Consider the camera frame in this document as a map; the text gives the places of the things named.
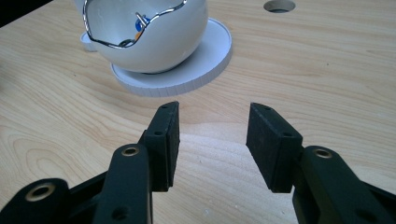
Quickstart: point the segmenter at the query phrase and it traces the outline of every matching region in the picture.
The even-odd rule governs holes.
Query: round white base
[[[201,44],[177,67],[160,74],[134,73],[111,64],[119,83],[138,95],[173,96],[198,89],[215,79],[232,55],[231,34],[221,22],[209,18]]]

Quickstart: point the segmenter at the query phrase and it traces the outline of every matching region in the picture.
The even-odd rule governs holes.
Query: wavy metallic trim
[[[153,21],[155,21],[156,19],[160,18],[161,16],[163,16],[163,15],[165,15],[165,14],[168,14],[168,13],[170,13],[170,12],[174,12],[174,11],[176,11],[176,10],[178,10],[178,9],[181,9],[181,8],[184,7],[184,6],[186,5],[186,3],[187,3],[187,0],[183,0],[183,2],[182,2],[181,4],[179,4],[178,6],[176,6],[176,7],[171,7],[171,8],[166,9],[165,11],[162,11],[162,12],[160,12],[160,13],[157,13],[157,14],[146,24],[146,26],[143,27],[143,29],[142,29],[142,31],[141,31],[142,34],[139,36],[139,38],[137,38],[137,40],[126,39],[126,40],[121,41],[121,42],[117,45],[117,44],[112,44],[112,43],[106,42],[106,41],[104,41],[104,40],[100,40],[100,39],[95,39],[95,38],[93,38],[93,36],[92,36],[92,34],[91,34],[91,30],[90,30],[90,25],[88,24],[87,15],[86,15],[86,12],[87,12],[87,5],[88,5],[89,2],[91,2],[91,1],[92,1],[92,0],[85,0],[85,2],[84,2],[84,7],[83,7],[83,9],[82,9],[82,17],[83,17],[83,20],[84,20],[85,30],[87,31],[87,35],[88,35],[88,37],[90,38],[91,41],[94,41],[94,42],[103,44],[103,45],[108,46],[108,47],[111,47],[111,48],[113,48],[113,49],[127,49],[127,48],[133,46],[133,45],[137,42],[137,40],[143,35],[143,33],[145,32],[146,28],[147,28]]]

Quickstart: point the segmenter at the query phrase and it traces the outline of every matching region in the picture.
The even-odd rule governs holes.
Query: white bowl
[[[111,63],[161,73],[194,52],[208,15],[206,0],[86,0],[83,18],[93,45]]]

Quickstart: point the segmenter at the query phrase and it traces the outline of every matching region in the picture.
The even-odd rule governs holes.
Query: wooden table
[[[73,1],[0,29],[0,207],[40,178],[73,187],[137,142],[158,106],[180,102],[175,185],[154,193],[155,223],[296,223],[245,146],[251,102],[276,109],[304,146],[337,151],[358,177],[396,193],[396,2],[208,0],[233,35],[226,70],[202,88],[148,98],[126,91],[84,51]]]

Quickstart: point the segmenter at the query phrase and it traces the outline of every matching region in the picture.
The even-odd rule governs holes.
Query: bowl
[[[206,0],[86,0],[83,19],[97,51],[136,73],[168,71],[198,47]]]

